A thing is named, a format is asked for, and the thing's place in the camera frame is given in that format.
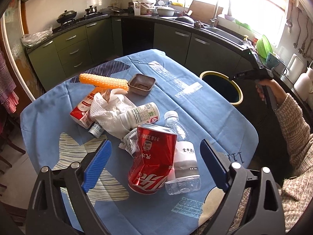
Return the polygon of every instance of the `barcode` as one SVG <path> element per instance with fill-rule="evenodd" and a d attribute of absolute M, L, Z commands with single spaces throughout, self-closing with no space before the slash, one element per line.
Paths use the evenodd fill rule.
<path fill-rule="evenodd" d="M 152 105 L 149 104 L 149 103 L 145 104 L 145 107 L 146 107 L 148 110 L 152 109 Z"/>
<path fill-rule="evenodd" d="M 132 111 L 133 111 L 132 113 L 133 113 L 136 124 L 142 123 L 143 120 L 140 117 L 140 113 L 138 112 L 138 109 L 133 109 Z"/>

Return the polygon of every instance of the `red and white carton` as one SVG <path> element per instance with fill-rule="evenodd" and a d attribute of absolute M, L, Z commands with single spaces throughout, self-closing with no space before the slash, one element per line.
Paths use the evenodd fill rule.
<path fill-rule="evenodd" d="M 128 173 L 131 189 L 153 194 L 164 185 L 173 166 L 176 139 L 170 128 L 148 123 L 137 127 L 137 149 Z"/>
<path fill-rule="evenodd" d="M 96 87 L 70 113 L 73 120 L 85 129 L 89 129 L 89 127 L 94 122 L 90 118 L 89 110 L 94 99 L 94 95 L 96 93 L 101 93 L 102 95 L 105 95 L 104 99 L 107 99 L 110 96 L 110 92 L 107 89 L 102 87 Z"/>

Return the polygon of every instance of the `red checkered cloth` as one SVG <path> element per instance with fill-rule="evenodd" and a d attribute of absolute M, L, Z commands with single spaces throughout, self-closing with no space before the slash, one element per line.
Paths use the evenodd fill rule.
<path fill-rule="evenodd" d="M 8 113 L 14 113 L 18 104 L 19 98 L 13 91 L 15 87 L 16 85 L 6 65 L 4 54 L 0 50 L 0 102 Z"/>

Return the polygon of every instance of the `white bucket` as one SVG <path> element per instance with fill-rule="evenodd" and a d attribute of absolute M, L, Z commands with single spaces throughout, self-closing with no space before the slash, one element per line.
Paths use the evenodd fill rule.
<path fill-rule="evenodd" d="M 133 0 L 135 16 L 151 16 L 156 0 Z"/>

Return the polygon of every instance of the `brown plastic tray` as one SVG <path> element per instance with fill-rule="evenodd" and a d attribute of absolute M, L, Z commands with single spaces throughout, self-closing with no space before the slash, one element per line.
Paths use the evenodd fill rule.
<path fill-rule="evenodd" d="M 138 95 L 147 96 L 152 87 L 154 86 L 156 79 L 143 74 L 135 74 L 128 82 L 129 91 Z"/>

